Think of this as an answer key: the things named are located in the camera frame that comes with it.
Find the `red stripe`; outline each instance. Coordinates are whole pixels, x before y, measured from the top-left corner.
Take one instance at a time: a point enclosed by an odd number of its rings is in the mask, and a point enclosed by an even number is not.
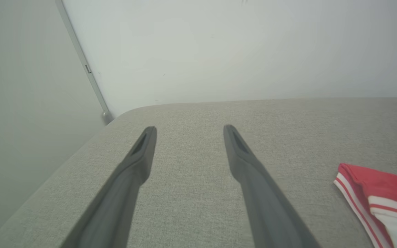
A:
[[[345,190],[345,192],[347,193],[350,201],[353,203],[353,205],[355,206],[355,209],[358,211],[358,213],[361,215],[361,218],[365,221],[365,223],[367,224],[368,229],[370,229],[371,234],[373,235],[373,237],[375,238],[376,242],[378,242],[378,245],[380,248],[383,248],[383,245],[381,245],[381,242],[379,241],[378,237],[376,236],[375,232],[373,231],[373,229],[371,228],[371,226],[368,224],[367,219],[364,217],[364,215],[361,213],[361,211],[359,210],[358,206],[356,205],[355,201],[353,200],[352,196],[350,196],[350,193],[348,192],[347,188],[345,187],[345,185],[341,182],[341,180],[339,180],[338,178],[335,179],[337,182],[339,182],[339,184],[343,187],[343,189]]]
[[[385,210],[397,212],[397,208],[387,207],[387,206],[383,206],[383,205],[380,205],[380,204],[370,204],[370,207],[377,207],[377,208],[380,208],[380,209],[385,209]]]
[[[350,183],[350,185],[347,185],[351,187],[350,189],[350,193],[355,193],[356,194],[356,198],[358,200],[355,199],[356,204],[361,203],[363,209],[365,210],[365,212],[363,212],[363,214],[368,214],[366,215],[367,217],[370,216],[370,218],[368,218],[368,221],[373,221],[376,227],[373,228],[373,230],[376,232],[377,230],[381,231],[383,237],[380,238],[380,241],[383,242],[383,240],[388,242],[388,245],[392,248],[393,246],[393,242],[390,238],[390,235],[388,234],[386,227],[384,226],[384,224],[378,220],[374,215],[372,215],[372,213],[370,212],[370,207],[369,207],[369,202],[368,202],[368,188],[369,185],[367,185],[366,181],[364,180],[359,181],[355,178],[355,171],[354,171],[355,166],[353,167],[353,169],[351,171],[347,171],[345,168],[344,164],[340,164],[338,171],[339,173],[345,178],[346,181],[344,181],[344,183],[348,182]]]

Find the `gray fabric surface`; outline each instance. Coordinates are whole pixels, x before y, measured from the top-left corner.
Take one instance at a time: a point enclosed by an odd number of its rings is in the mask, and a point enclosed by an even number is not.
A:
[[[0,248],[59,247],[146,126],[158,130],[128,247],[253,247],[223,125],[233,124],[325,248],[370,248],[333,180],[339,163],[397,174],[397,99],[156,105],[129,111],[74,154],[0,230]]]

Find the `folded fabric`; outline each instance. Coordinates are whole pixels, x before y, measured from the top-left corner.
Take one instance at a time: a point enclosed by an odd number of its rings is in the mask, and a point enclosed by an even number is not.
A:
[[[340,164],[334,184],[375,248],[397,248],[397,175]]]

